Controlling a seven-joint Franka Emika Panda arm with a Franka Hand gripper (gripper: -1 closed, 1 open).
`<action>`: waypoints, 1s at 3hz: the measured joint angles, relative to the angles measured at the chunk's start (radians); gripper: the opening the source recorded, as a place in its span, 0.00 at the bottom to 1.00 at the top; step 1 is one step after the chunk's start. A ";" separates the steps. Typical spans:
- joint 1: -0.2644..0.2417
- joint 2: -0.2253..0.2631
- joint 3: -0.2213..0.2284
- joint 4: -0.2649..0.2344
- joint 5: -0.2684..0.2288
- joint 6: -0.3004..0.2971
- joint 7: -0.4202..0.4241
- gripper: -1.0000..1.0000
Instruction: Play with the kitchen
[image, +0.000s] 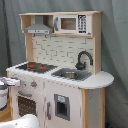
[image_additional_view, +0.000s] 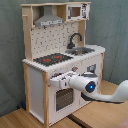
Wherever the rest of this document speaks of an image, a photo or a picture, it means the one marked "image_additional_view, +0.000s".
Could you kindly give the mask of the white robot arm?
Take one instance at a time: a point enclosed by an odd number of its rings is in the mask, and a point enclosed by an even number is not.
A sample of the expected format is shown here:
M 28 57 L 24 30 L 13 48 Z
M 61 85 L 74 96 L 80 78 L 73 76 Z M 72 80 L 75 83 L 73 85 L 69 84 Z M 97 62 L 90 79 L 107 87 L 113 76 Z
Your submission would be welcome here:
M 84 72 L 82 75 L 69 71 L 50 79 L 50 85 L 60 89 L 73 88 L 81 92 L 85 101 L 98 101 L 120 104 L 128 101 L 128 80 L 123 81 L 112 95 L 101 93 L 99 78 L 95 73 Z

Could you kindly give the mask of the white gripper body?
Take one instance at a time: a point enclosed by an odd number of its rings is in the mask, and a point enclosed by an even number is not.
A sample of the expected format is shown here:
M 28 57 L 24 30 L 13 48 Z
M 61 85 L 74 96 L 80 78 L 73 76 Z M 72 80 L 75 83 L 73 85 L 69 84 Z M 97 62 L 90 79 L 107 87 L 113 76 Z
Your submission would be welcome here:
M 77 76 L 76 72 L 69 71 L 62 75 L 50 79 L 50 85 L 60 88 L 67 89 L 70 87 L 69 81 L 73 76 Z

